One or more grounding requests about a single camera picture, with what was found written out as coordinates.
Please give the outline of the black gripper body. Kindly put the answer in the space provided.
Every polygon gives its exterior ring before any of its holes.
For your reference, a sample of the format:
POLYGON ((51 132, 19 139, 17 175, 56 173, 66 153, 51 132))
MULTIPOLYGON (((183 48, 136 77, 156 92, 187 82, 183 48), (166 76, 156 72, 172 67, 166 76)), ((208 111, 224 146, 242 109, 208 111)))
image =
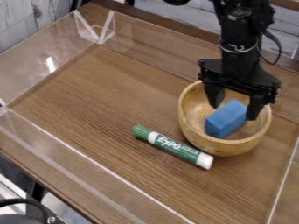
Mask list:
POLYGON ((264 105, 276 102, 282 82, 263 69, 260 64, 256 64, 251 71, 230 65, 231 71, 227 71, 220 59, 200 59, 199 67, 199 79, 203 84, 214 83, 226 90, 230 89, 248 97, 263 95, 264 105))

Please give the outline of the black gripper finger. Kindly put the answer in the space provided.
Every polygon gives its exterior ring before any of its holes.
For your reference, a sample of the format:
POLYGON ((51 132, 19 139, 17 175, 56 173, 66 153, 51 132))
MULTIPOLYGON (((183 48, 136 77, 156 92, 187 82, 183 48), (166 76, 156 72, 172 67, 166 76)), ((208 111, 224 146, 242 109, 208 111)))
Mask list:
POLYGON ((214 83, 206 83, 204 90, 210 105, 216 109, 226 97, 226 88, 215 85, 214 83))
POLYGON ((260 110, 264 107, 263 95, 255 94, 250 97, 250 103, 247 105, 247 120, 255 121, 260 110))

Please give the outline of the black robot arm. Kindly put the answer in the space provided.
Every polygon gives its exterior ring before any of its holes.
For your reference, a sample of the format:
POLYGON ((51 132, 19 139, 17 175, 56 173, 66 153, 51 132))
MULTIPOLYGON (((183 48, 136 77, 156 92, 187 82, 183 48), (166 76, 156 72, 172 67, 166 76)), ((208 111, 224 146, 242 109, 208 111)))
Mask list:
POLYGON ((262 38, 274 23, 268 0, 211 0, 220 25, 220 59, 199 61, 199 79, 210 105, 216 108, 230 89, 250 97, 247 119, 254 121, 263 107, 276 101, 280 80, 262 65, 262 38))

